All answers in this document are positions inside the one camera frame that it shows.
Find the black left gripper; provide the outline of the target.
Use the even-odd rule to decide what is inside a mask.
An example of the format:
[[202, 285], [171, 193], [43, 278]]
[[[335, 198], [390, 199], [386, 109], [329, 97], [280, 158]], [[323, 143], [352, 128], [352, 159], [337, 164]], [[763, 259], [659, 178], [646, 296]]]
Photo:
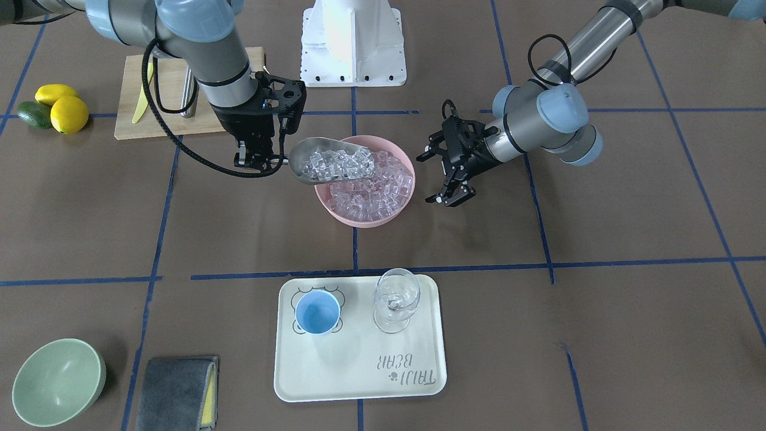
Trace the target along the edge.
[[501, 165], [487, 144], [487, 138], [498, 133], [497, 126], [487, 126], [455, 115], [446, 118], [441, 130], [429, 136], [429, 147], [417, 156], [419, 163], [440, 156], [443, 173], [448, 178], [443, 181], [441, 190], [427, 197], [425, 202], [459, 207], [476, 196], [476, 190], [468, 180]]

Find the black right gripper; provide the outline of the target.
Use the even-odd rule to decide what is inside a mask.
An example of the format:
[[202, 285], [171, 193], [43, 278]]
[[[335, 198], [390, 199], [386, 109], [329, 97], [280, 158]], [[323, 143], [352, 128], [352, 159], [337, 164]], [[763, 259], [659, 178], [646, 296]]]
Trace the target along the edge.
[[287, 135], [295, 134], [306, 103], [304, 81], [264, 71], [251, 73], [256, 85], [252, 97], [235, 107], [211, 104], [219, 122], [237, 140], [233, 157], [237, 168], [276, 171], [288, 161], [284, 149]]

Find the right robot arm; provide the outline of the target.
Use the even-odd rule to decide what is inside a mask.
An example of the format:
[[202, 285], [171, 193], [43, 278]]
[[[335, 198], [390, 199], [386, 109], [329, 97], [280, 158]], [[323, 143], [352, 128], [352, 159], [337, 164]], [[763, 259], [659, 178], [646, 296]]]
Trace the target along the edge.
[[276, 174], [288, 161], [284, 139], [299, 127], [306, 85], [252, 68], [235, 25], [243, 7], [241, 1], [3, 1], [2, 25], [43, 25], [84, 12], [104, 38], [143, 48], [142, 73], [154, 54], [184, 60], [196, 90], [237, 141], [235, 169], [211, 163], [186, 147], [161, 115], [159, 90], [151, 90], [143, 77], [157, 123], [198, 163], [233, 177], [257, 179]]

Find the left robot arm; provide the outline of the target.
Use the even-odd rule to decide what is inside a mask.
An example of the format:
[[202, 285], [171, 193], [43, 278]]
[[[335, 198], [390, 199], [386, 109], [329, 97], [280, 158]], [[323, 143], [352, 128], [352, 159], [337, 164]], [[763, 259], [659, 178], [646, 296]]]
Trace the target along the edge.
[[520, 86], [501, 88], [493, 100], [489, 123], [460, 117], [451, 100], [442, 105], [441, 129], [429, 136], [418, 156], [424, 163], [438, 156], [444, 174], [441, 189], [428, 204], [457, 207], [476, 194], [470, 180], [536, 149], [557, 155], [573, 166], [599, 157], [604, 140], [589, 122], [585, 100], [577, 89], [612, 59], [620, 43], [637, 33], [644, 21], [670, 7], [692, 9], [738, 21], [764, 19], [763, 1], [607, 1], [593, 19], [566, 41], [553, 58], [536, 66]]

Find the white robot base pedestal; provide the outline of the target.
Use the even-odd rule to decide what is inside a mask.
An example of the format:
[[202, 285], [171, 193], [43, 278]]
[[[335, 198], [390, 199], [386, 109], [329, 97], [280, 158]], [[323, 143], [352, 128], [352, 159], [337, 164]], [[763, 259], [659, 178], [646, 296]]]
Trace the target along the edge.
[[308, 87], [397, 87], [408, 72], [402, 15], [388, 1], [315, 1], [303, 11]]

